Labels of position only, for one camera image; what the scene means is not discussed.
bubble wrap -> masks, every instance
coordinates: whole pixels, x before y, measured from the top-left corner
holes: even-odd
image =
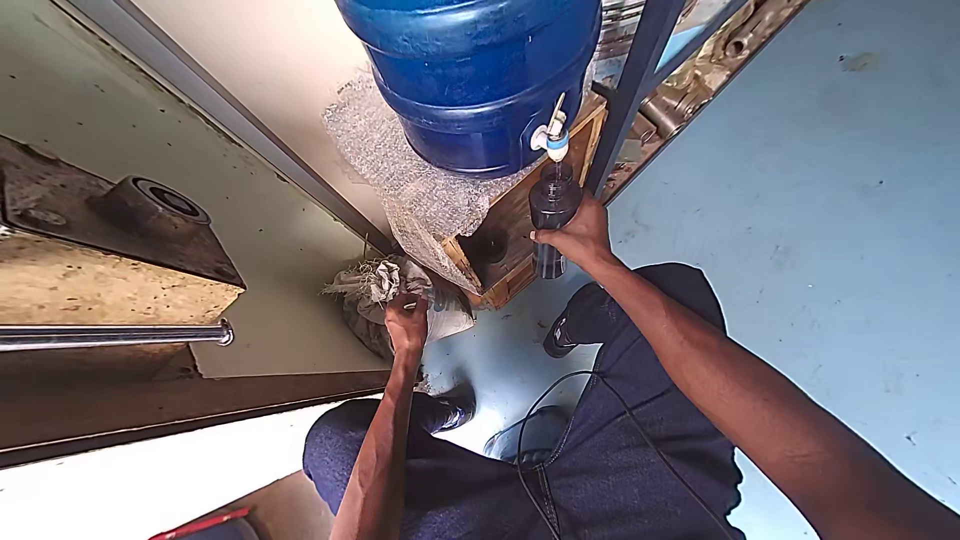
[[[427,163],[407,143],[396,113],[373,75],[360,72],[324,112],[337,150],[376,190],[394,237],[407,255],[444,278],[477,293],[446,255],[441,242],[473,234],[490,201],[509,190],[539,162],[493,180],[474,180]]]

dark plastic bottle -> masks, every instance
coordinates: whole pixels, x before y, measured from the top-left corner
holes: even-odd
[[[573,219],[584,191],[573,180],[573,167],[566,161],[547,163],[540,180],[530,189],[530,219],[537,229],[559,229]],[[537,275],[553,280],[564,274],[566,259],[557,248],[537,244],[534,248]]]

blue water jug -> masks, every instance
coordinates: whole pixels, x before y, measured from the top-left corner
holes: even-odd
[[[425,160],[498,178],[542,150],[530,135],[566,93],[572,121],[600,0],[336,0],[380,92]]]

wrist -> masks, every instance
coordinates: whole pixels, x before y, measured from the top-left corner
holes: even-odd
[[[626,268],[627,266],[612,251],[606,250],[597,253],[582,266],[584,272],[600,281],[600,276],[611,271]]]
[[[415,343],[401,345],[394,351],[394,366],[405,369],[420,367],[420,358],[423,356],[423,345]]]

chrome rod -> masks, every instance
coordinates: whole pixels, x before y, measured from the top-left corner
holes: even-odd
[[[227,319],[219,325],[0,325],[0,353],[194,341],[229,345],[233,328]]]

